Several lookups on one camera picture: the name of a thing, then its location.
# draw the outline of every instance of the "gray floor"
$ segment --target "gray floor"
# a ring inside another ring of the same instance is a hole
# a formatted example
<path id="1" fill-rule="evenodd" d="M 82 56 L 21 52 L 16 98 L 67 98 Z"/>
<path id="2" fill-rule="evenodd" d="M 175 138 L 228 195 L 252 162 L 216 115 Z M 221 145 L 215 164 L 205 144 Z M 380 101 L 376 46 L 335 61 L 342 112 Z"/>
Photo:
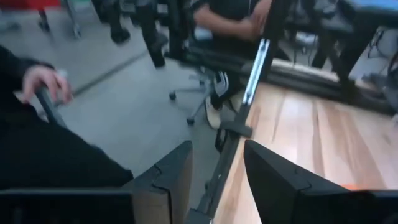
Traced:
<path id="1" fill-rule="evenodd" d="M 108 28 L 90 10 L 78 15 L 83 34 L 80 40 L 73 40 L 66 14 L 51 11 L 52 36 L 37 26 L 38 15 L 19 14 L 16 20 L 21 29 L 1 34 L 0 43 L 16 54 L 34 56 L 67 70 L 78 93 L 72 103 L 59 108 L 68 126 L 135 175 L 182 141 L 192 140 L 194 173 L 190 205 L 196 207 L 219 157 L 214 148 L 215 132 L 208 127 L 203 111 L 194 127 L 189 128 L 185 122 L 200 95 L 178 95 L 176 104 L 168 98 L 172 88 L 197 85 L 187 78 L 193 72 L 171 61 L 167 61 L 164 69 L 156 70 L 139 29 L 127 21 L 131 41 L 117 47 L 109 38 Z M 299 62 L 307 61 L 306 55 L 298 57 Z M 364 59 L 354 73 L 378 72 L 385 64 L 381 59 Z"/>

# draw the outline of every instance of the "black jacket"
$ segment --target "black jacket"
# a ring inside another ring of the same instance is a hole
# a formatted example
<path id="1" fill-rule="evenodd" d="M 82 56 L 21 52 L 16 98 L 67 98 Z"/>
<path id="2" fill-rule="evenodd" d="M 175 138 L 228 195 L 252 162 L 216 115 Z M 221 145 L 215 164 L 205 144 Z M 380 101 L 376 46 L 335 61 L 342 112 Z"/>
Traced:
<path id="1" fill-rule="evenodd" d="M 22 88 L 25 72 L 37 64 L 34 60 L 16 57 L 0 45 L 0 138 L 14 125 L 37 117 L 31 105 L 22 104 L 14 95 Z"/>

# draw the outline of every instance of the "desk surface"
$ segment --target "desk surface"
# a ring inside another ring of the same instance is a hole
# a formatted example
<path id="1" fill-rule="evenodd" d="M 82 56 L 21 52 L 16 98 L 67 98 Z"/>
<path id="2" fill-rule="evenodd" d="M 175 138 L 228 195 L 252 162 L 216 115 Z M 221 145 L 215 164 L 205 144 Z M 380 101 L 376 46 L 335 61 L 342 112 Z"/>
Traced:
<path id="1" fill-rule="evenodd" d="M 387 116 L 259 84 L 246 124 L 253 140 L 336 184 L 398 189 L 398 131 Z M 244 140 L 215 224 L 261 223 L 244 168 Z"/>

